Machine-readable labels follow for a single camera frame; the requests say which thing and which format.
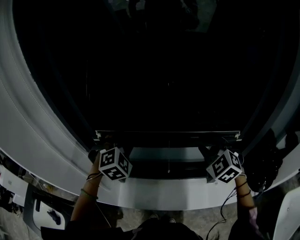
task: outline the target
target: white box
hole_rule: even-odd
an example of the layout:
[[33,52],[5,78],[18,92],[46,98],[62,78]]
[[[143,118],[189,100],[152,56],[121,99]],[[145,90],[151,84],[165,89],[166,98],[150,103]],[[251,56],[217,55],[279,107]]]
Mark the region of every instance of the white box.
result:
[[239,158],[227,149],[206,171],[213,179],[228,183],[242,173],[242,167]]
[[131,163],[117,147],[101,153],[99,171],[111,180],[128,178],[131,169]]

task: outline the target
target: forearm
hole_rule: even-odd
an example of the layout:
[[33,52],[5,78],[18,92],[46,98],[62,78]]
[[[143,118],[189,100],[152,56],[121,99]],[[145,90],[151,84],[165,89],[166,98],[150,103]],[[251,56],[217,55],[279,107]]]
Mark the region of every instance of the forearm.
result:
[[251,209],[255,207],[253,198],[250,192],[250,188],[248,184],[244,184],[247,181],[245,176],[238,176],[235,179],[236,184],[236,192],[237,192],[237,199],[238,199],[238,210],[239,209]]
[[[100,154],[98,153],[96,160],[95,160],[89,174],[99,173],[99,159],[100,159]],[[102,179],[102,176],[87,181],[83,186],[83,190],[87,194],[89,194],[93,197],[97,197],[98,187],[99,187],[101,179]],[[83,220],[83,219],[89,217],[89,215],[91,214],[91,212],[93,211],[93,209],[95,207],[95,203],[96,203],[96,200],[93,200],[92,198],[88,197],[86,194],[81,193],[76,202],[76,205],[74,207],[71,221]]]

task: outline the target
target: shoe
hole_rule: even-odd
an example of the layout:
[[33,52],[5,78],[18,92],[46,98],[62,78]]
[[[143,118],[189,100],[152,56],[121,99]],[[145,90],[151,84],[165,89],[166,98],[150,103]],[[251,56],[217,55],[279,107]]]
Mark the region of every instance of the shoe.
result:
[[153,213],[150,218],[156,218],[156,219],[159,219],[158,215],[156,213]]

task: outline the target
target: gray floor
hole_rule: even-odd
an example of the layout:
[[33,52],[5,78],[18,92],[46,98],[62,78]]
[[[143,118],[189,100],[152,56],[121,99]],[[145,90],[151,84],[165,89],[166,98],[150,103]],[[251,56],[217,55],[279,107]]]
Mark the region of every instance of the gray floor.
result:
[[[280,207],[280,201],[283,196],[292,189],[300,186],[299,178],[300,175],[298,174],[277,188],[263,194],[257,201],[259,212],[267,209],[267,206],[270,206],[270,203],[275,202],[275,198],[278,196],[279,203],[277,206]],[[58,190],[55,190],[55,193],[56,195],[60,195]],[[112,226],[121,227],[123,231],[137,228],[144,220],[149,218],[152,213],[157,213],[160,217],[168,215],[169,217],[174,218],[177,222],[182,222],[205,239],[210,228],[217,221],[221,220],[220,207],[188,211],[144,211],[118,208],[106,204],[101,205],[101,207],[110,224]],[[225,224],[217,225],[210,233],[210,239],[213,239],[218,232],[220,240],[228,239],[231,227],[237,219],[236,204],[233,203],[224,206],[223,212],[227,218],[227,222]],[[9,233],[9,236],[7,237],[8,240],[39,239],[39,237],[30,228],[27,228],[20,215],[18,216],[13,213],[8,213],[1,208],[0,225],[3,225],[4,230]]]

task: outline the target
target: white cube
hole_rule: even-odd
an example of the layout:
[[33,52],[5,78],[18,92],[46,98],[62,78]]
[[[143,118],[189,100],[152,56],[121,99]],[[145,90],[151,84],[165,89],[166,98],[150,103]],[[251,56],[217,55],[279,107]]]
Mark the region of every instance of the white cube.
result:
[[242,167],[239,158],[227,149],[206,171],[213,179],[228,183],[242,173]]
[[101,153],[99,171],[111,180],[128,178],[131,169],[131,163],[117,147]]

